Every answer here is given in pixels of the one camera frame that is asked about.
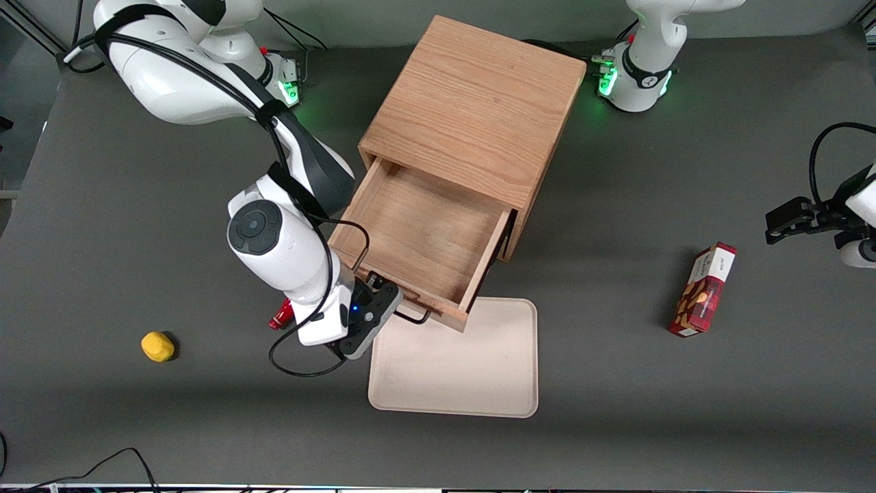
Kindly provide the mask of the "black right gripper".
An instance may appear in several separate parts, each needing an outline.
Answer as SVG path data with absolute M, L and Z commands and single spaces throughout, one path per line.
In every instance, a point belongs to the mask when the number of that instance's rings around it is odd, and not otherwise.
M 396 283 L 385 281 L 372 288 L 357 280 L 348 311 L 348 334 L 339 340 L 340 355 L 345 359 L 362 357 L 402 300 Z

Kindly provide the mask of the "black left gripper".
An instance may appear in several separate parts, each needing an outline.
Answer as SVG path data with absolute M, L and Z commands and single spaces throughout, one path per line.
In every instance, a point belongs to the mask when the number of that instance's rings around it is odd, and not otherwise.
M 764 215 L 767 244 L 801 234 L 811 235 L 838 231 L 835 238 L 864 238 L 864 221 L 845 205 L 864 183 L 864 169 L 844 180 L 831 199 L 822 200 L 816 173 L 812 168 L 812 198 L 795 197 Z

